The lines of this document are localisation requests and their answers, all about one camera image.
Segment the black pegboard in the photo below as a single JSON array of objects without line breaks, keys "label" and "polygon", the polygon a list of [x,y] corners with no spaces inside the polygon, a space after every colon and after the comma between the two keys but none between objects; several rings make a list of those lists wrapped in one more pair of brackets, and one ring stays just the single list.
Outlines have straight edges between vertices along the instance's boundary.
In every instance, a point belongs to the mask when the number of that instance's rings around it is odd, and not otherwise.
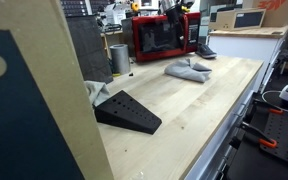
[{"label": "black pegboard", "polygon": [[162,121],[124,91],[95,107],[98,122],[154,134]]},{"label": "black pegboard", "polygon": [[268,148],[261,145],[260,149],[288,162],[288,113],[282,115],[270,113],[264,134],[275,139],[277,147]]}]

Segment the microwave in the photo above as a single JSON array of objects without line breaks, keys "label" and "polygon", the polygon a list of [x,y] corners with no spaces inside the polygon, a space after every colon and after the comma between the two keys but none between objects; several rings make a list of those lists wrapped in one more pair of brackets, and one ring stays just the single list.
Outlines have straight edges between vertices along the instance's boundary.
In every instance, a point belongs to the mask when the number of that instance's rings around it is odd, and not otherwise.
[{"label": "microwave", "polygon": [[180,19],[184,45],[166,15],[138,16],[122,20],[123,39],[129,56],[137,62],[151,61],[197,51],[200,13],[185,13]]}]

